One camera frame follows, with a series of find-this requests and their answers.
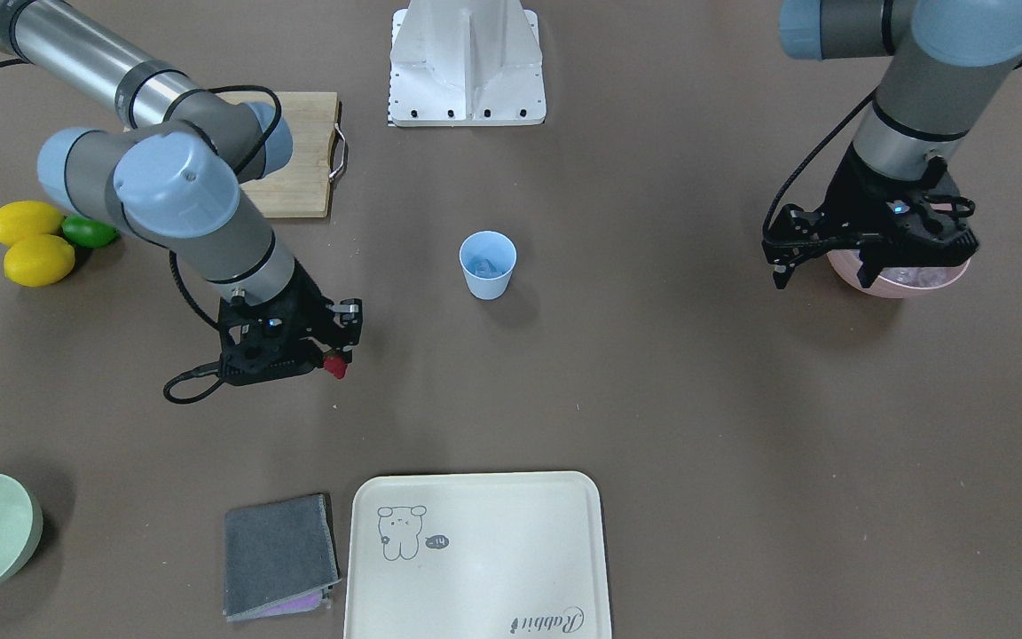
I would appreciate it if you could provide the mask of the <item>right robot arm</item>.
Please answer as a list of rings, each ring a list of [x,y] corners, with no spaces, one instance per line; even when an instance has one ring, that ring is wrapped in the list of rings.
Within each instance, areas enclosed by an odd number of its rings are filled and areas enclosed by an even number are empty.
[[[37,158],[46,194],[69,213],[168,252],[219,294],[218,359],[162,389],[210,377],[215,387],[324,369],[343,379],[364,303],[321,294],[246,194],[284,169],[293,139],[281,104],[224,101],[65,1],[0,1],[0,52],[44,69],[114,110],[124,130],[69,127]]]

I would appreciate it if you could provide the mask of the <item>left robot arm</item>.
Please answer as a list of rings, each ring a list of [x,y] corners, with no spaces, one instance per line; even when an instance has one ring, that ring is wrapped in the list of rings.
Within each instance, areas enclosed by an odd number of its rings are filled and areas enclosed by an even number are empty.
[[[1022,67],[1022,1],[784,1],[778,31],[792,59],[891,64],[846,115],[860,126],[823,202],[769,206],[761,246],[774,285],[832,252],[856,252],[865,291],[888,268],[969,263],[980,247],[976,203],[949,163]]]

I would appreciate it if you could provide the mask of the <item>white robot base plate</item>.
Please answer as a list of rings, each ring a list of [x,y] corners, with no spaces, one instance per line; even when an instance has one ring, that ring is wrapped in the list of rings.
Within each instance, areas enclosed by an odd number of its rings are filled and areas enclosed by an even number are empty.
[[[411,1],[390,28],[389,125],[546,120],[539,16],[519,1]]]

